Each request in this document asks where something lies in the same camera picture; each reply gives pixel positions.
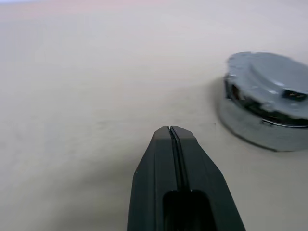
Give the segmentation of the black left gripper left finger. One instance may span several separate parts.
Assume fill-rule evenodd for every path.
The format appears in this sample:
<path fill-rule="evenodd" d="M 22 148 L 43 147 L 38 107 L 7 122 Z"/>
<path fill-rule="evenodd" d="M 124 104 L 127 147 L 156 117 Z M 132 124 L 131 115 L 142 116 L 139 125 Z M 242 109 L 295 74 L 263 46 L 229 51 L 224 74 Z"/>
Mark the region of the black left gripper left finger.
<path fill-rule="evenodd" d="M 134 172 L 127 231 L 180 231 L 176 129 L 163 126 L 154 132 Z"/>

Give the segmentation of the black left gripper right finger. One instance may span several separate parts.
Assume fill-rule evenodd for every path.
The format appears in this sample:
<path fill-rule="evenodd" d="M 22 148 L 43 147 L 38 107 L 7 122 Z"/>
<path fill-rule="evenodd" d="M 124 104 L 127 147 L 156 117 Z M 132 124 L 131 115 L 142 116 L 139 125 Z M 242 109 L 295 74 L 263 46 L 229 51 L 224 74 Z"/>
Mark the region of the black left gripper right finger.
<path fill-rule="evenodd" d="M 179 126 L 170 128 L 176 140 L 185 186 L 196 205 L 198 231 L 246 231 L 223 174 L 196 137 Z"/>

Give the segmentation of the grey round motor lid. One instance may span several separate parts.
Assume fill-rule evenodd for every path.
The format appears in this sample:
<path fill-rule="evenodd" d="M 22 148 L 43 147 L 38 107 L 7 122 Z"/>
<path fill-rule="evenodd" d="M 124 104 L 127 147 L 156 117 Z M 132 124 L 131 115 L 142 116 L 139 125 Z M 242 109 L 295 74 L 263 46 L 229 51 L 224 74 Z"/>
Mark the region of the grey round motor lid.
<path fill-rule="evenodd" d="M 266 52 L 228 58 L 229 82 L 266 112 L 308 120 L 308 65 Z"/>

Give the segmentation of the grey motor housing copper windings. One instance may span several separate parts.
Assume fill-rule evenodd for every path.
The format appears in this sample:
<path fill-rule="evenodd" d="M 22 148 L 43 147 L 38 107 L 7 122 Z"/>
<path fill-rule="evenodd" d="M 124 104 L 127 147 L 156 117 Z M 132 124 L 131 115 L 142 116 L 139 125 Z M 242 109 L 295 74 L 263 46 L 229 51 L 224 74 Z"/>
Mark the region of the grey motor housing copper windings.
<path fill-rule="evenodd" d="M 223 78 L 223 86 L 218 116 L 233 135 L 275 152 L 308 149 L 308 128 L 284 127 L 262 119 L 236 104 L 226 78 Z"/>

